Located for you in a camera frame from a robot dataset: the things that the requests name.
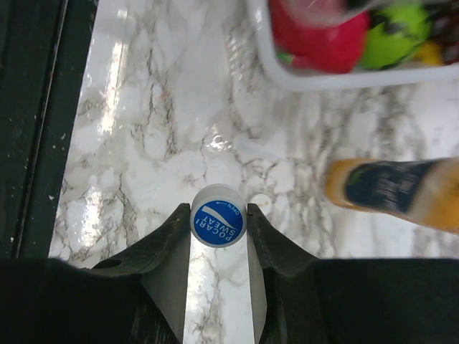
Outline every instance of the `red ball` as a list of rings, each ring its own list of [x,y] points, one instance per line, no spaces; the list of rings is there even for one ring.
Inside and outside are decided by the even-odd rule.
[[[273,35],[278,48],[295,55],[294,67],[331,73],[354,68],[364,51],[367,12],[335,27],[312,27],[289,16],[282,2],[270,0]]]

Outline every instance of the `toy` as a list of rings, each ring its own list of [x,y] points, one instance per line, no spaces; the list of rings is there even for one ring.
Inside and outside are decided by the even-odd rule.
[[[443,66],[441,48],[431,41],[426,41],[421,45],[414,59],[429,66]]]
[[[280,59],[292,67],[347,73],[359,61],[368,28],[366,12],[335,27],[299,24],[281,0],[270,0],[270,12]]]
[[[372,11],[361,66],[387,70],[411,59],[427,39],[429,28],[427,12],[419,4]]]

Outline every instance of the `orange bottle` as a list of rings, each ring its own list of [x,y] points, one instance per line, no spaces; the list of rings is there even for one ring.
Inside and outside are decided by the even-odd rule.
[[[339,160],[327,172],[325,192],[337,206],[459,234],[459,158]]]

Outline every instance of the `bottle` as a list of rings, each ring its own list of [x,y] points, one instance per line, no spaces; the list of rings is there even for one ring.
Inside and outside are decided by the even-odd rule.
[[[194,197],[190,225],[202,244],[214,248],[231,246],[247,230],[247,202],[228,185],[208,185]]]
[[[327,172],[325,192],[337,206],[459,234],[459,158],[338,160]]]

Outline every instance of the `bottle label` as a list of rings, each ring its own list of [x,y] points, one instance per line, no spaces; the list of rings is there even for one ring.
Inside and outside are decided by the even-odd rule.
[[[406,214],[421,181],[440,160],[363,163],[349,175],[345,193],[355,206]]]
[[[244,224],[240,210],[227,201],[205,203],[192,221],[196,234],[205,242],[217,246],[233,242]]]

